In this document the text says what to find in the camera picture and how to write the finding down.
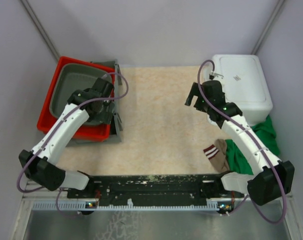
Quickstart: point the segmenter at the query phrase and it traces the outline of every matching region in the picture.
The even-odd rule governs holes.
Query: gray wall
[[[249,54],[277,0],[29,0],[62,55],[123,65],[198,65]]]
[[[295,166],[293,193],[303,217],[303,0],[288,1],[258,56],[282,159]]]
[[[36,123],[55,66],[19,1],[0,0],[0,240],[9,238],[19,209],[18,155],[39,137]]]

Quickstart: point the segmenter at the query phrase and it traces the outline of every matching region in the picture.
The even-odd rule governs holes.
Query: white plastic box
[[[256,55],[214,55],[214,78],[221,82],[226,102],[235,103],[248,124],[254,126],[266,120],[273,108],[270,93],[259,58]],[[205,81],[209,80],[212,66],[203,69]],[[208,117],[211,124],[216,124]]]

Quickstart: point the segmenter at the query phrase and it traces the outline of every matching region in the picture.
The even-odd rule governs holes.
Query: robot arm
[[[262,155],[263,150],[271,164],[275,167],[284,188],[284,192],[286,194],[289,193],[291,191],[294,177],[294,166],[291,162],[282,162],[277,156],[268,150],[268,148],[249,127],[242,111],[236,106],[236,104],[233,102],[226,102],[225,94],[223,93],[222,85],[219,81],[205,81],[202,84],[202,89],[210,103],[229,116],[232,120],[241,124],[244,128],[240,129],[233,122],[225,119],[222,115],[212,109],[201,96],[198,84],[196,82],[193,83],[185,105],[190,106],[193,96],[198,97],[194,107],[199,111],[207,113],[210,119],[216,122],[217,125],[231,137],[247,159],[253,172],[253,175],[227,172],[221,177],[224,189],[240,192],[246,195],[249,194],[251,199],[260,206],[280,197],[280,188],[275,175],[270,169],[270,165]],[[259,143],[262,147],[261,149],[257,148],[257,145],[249,136],[248,132]]]
[[[25,171],[27,178],[50,191],[58,188],[85,189],[89,182],[86,174],[65,171],[56,167],[56,164],[68,142],[85,122],[96,120],[111,123],[114,110],[112,102],[95,101],[80,108],[78,106],[90,99],[109,97],[113,89],[110,82],[98,78],[92,88],[77,90],[72,94],[63,113],[45,137],[31,151],[23,150],[20,153],[18,158],[22,167],[34,158]]]

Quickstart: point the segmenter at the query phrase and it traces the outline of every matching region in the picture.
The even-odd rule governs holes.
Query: brown sock
[[[223,139],[217,139],[214,144],[203,150],[214,169],[223,173],[230,169],[226,160],[227,144]]]

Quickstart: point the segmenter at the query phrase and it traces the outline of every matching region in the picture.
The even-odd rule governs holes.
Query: table surface
[[[129,82],[119,103],[122,142],[67,147],[58,167],[90,175],[216,173],[203,149],[229,136],[209,124],[205,113],[185,106],[198,66],[121,71]]]

